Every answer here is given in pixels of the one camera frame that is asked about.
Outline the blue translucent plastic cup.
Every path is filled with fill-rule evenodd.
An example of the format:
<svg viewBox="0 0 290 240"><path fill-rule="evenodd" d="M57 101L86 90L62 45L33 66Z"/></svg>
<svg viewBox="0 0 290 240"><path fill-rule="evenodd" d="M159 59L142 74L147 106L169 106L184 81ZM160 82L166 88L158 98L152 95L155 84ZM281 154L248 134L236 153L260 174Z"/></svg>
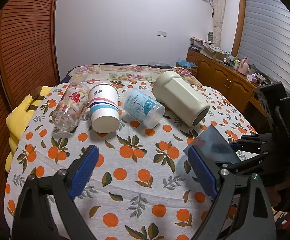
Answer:
<svg viewBox="0 0 290 240"><path fill-rule="evenodd" d="M189 148L197 146L206 158L218 163L236 164L240 162L236 152L229 143L223 138L214 126L209 126L198 135L185 149L188 155Z"/></svg>

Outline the clear cup with blue label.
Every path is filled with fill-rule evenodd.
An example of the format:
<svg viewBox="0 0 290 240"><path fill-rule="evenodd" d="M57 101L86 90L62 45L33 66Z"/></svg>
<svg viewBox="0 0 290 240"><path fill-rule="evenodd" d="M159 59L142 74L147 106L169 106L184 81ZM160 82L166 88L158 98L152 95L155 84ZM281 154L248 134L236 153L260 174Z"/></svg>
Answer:
<svg viewBox="0 0 290 240"><path fill-rule="evenodd" d="M138 89L129 90L122 99L122 107L147 128L158 125L165 114L165 107Z"/></svg>

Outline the white striped paper cup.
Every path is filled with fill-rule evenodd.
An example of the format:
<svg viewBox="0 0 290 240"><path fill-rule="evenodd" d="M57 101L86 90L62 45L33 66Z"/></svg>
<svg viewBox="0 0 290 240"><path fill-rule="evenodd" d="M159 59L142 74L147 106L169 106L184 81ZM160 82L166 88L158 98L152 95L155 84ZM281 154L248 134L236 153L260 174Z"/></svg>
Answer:
<svg viewBox="0 0 290 240"><path fill-rule="evenodd" d="M92 87L88 94L92 127L97 133L119 129L118 90L108 83Z"/></svg>

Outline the wooden sideboard cabinet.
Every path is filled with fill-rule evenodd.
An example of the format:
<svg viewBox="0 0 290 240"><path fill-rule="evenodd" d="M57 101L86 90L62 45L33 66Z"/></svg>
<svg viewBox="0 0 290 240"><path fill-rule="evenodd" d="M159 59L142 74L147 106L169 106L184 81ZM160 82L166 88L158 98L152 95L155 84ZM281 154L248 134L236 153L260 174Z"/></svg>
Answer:
<svg viewBox="0 0 290 240"><path fill-rule="evenodd" d="M215 88L225 96L248 120L265 122L266 114L258 101L257 84L248 81L232 67L189 48L186 60L195 63L195 77L204 86Z"/></svg>

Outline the pink kettle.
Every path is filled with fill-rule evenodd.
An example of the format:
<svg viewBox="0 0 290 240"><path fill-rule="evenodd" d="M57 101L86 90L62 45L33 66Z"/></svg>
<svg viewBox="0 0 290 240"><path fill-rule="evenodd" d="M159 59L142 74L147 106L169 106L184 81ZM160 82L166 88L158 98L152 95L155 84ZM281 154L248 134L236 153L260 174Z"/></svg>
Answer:
<svg viewBox="0 0 290 240"><path fill-rule="evenodd" d="M238 67L238 72L244 76L247 76L249 72L249 64L248 64L248 58L245 57L240 61L239 67Z"/></svg>

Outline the grey window blind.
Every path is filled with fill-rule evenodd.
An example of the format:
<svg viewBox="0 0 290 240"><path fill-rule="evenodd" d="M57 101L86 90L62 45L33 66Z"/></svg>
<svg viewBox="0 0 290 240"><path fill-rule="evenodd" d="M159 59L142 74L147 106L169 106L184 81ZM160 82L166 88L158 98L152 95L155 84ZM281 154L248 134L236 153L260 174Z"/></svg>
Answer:
<svg viewBox="0 0 290 240"><path fill-rule="evenodd" d="M290 94L290 11L281 0L246 0L238 57Z"/></svg>

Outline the cream ceramic mug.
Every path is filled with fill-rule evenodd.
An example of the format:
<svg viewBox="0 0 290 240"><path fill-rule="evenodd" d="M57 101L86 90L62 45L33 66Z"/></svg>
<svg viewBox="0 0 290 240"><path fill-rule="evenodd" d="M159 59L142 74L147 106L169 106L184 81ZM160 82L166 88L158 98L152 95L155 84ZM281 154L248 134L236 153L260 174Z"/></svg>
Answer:
<svg viewBox="0 0 290 240"><path fill-rule="evenodd" d="M210 110L205 98L172 70L156 79L152 93L189 127L196 126Z"/></svg>

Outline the clear glass with red print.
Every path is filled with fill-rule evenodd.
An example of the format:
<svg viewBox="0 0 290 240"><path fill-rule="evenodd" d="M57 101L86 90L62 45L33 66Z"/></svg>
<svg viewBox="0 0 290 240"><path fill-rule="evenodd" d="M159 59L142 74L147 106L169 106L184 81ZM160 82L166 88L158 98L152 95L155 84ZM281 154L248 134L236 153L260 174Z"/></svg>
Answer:
<svg viewBox="0 0 290 240"><path fill-rule="evenodd" d="M52 115L52 136L60 139L75 131L89 101L88 93L89 87L84 82L72 82L68 85Z"/></svg>

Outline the blue plastic bag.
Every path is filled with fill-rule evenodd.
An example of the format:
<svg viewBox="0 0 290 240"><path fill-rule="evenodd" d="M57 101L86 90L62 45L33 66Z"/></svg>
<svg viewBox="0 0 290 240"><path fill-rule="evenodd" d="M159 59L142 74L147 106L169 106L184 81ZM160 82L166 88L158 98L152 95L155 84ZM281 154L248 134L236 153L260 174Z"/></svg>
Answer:
<svg viewBox="0 0 290 240"><path fill-rule="evenodd" d="M176 64L181 66L182 68L187 68L187 69L191 69L191 68L195 67L194 63L188 62L186 60L181 60L181 59L178 59L176 61Z"/></svg>

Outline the orange fruit print tablecloth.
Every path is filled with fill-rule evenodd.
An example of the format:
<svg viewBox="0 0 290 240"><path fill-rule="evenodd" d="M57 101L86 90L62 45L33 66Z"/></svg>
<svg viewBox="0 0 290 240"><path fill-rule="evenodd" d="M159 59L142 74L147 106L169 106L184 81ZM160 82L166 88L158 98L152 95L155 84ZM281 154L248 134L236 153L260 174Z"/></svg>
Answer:
<svg viewBox="0 0 290 240"><path fill-rule="evenodd" d="M197 126L188 127L166 110L156 127L146 128L119 107L119 128L113 133L95 132L89 111L72 132L62 133L52 115L67 87L42 89L43 100L21 131L5 188L7 223L14 220L27 176L51 176L92 144L99 149L99 160L75 204L97 239L192 238L211 199L198 183L185 147L208 126L229 142L255 129L225 96L199 87L210 111Z"/></svg>

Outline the floral bed cover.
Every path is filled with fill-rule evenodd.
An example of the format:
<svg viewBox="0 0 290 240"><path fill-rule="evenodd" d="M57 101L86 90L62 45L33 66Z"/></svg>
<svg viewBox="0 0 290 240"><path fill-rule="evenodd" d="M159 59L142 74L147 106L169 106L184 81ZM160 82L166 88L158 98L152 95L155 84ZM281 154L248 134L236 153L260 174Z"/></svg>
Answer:
<svg viewBox="0 0 290 240"><path fill-rule="evenodd" d="M123 64L77 66L67 73L63 82L88 80L130 81L132 83L136 83L137 81L155 82L161 74L169 70L179 74L190 85L202 86L192 73L185 68L158 68L153 66Z"/></svg>

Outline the cream curtain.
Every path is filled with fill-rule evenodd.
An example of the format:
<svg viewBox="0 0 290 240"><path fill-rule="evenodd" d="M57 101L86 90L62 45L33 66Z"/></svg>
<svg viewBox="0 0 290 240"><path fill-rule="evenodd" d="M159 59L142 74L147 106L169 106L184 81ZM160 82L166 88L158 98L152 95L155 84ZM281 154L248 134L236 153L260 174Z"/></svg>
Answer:
<svg viewBox="0 0 290 240"><path fill-rule="evenodd" d="M223 21L225 15L226 0L213 0L213 41L216 47L220 47Z"/></svg>

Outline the brown louvered wardrobe door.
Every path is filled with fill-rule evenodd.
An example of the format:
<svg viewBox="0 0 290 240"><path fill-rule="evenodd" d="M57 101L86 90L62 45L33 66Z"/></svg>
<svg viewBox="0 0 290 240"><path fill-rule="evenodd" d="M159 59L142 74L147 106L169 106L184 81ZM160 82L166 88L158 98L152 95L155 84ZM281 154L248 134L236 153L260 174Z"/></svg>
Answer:
<svg viewBox="0 0 290 240"><path fill-rule="evenodd" d="M0 231L4 217L7 116L39 86L59 83L55 49L56 0L5 0L0 7Z"/></svg>

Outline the white wall switch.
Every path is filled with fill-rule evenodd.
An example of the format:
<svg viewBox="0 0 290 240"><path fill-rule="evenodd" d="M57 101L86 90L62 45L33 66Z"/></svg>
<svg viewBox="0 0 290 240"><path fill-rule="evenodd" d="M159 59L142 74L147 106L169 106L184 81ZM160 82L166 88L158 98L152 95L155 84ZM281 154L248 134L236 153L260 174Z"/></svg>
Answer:
<svg viewBox="0 0 290 240"><path fill-rule="evenodd" d="M157 32L157 36L166 37L167 36L167 32L165 32L165 31L158 31Z"/></svg>

